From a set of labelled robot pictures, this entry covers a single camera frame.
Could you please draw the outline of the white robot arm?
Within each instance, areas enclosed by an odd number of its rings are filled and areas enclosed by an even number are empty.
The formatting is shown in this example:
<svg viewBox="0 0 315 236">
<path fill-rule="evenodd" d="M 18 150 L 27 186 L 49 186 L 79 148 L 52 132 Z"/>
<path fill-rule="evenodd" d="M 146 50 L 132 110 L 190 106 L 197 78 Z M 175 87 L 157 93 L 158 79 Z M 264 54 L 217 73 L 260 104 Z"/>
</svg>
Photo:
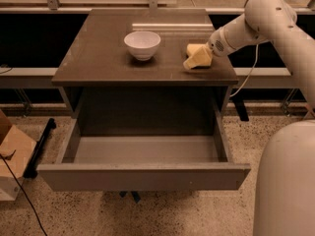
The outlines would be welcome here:
<svg viewBox="0 0 315 236">
<path fill-rule="evenodd" d="M 244 13 L 213 32 L 207 43 L 188 55 L 191 70 L 211 64 L 245 46 L 272 43 L 307 103 L 315 107 L 315 39 L 296 25 L 295 11 L 284 0 L 248 0 Z"/>
</svg>

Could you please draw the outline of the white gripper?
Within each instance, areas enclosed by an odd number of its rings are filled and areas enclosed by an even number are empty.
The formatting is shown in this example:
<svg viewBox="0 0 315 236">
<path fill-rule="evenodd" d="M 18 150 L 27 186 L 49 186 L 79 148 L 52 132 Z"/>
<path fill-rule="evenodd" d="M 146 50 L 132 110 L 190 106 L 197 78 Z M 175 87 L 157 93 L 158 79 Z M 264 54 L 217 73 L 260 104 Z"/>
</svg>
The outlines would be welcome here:
<svg viewBox="0 0 315 236">
<path fill-rule="evenodd" d="M 211 34 L 208 45 L 219 57 L 227 56 L 234 51 L 228 44 L 223 29 L 217 29 Z M 213 60 L 209 47 L 206 44 L 188 44 L 186 48 L 188 58 L 183 63 L 184 68 L 191 70 L 196 67 L 209 67 Z"/>
</svg>

